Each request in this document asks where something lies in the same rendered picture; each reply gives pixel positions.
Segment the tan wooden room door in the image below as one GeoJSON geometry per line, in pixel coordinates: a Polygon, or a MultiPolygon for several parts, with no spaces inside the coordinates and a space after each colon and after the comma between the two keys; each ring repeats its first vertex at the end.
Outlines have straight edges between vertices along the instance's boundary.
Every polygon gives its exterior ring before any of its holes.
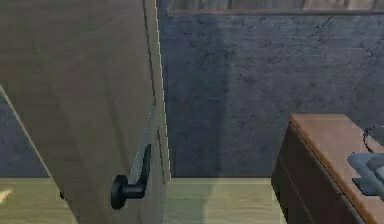
{"type": "Polygon", "coordinates": [[[0,179],[0,224],[162,224],[170,180],[157,0],[0,0],[0,93],[46,170],[0,179]],[[117,175],[142,199],[111,207],[117,175]]]}

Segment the brown wooden desk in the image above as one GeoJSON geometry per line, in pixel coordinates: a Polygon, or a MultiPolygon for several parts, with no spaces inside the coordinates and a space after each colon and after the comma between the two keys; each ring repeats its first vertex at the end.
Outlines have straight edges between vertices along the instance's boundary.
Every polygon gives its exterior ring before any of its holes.
{"type": "Polygon", "coordinates": [[[287,224],[384,224],[384,201],[365,196],[347,158],[384,146],[343,114],[293,114],[271,185],[287,224]]]}

